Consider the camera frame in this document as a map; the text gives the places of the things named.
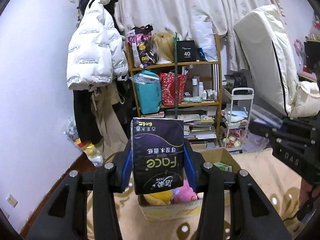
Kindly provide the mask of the person's hand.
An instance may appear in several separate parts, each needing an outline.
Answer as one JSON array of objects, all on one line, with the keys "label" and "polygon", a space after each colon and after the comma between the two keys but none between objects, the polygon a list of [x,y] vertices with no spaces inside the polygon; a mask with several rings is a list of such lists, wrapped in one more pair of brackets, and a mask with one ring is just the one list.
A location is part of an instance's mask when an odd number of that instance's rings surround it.
[{"label": "person's hand", "polygon": [[302,207],[310,198],[317,196],[317,190],[303,178],[300,184],[299,207]]}]

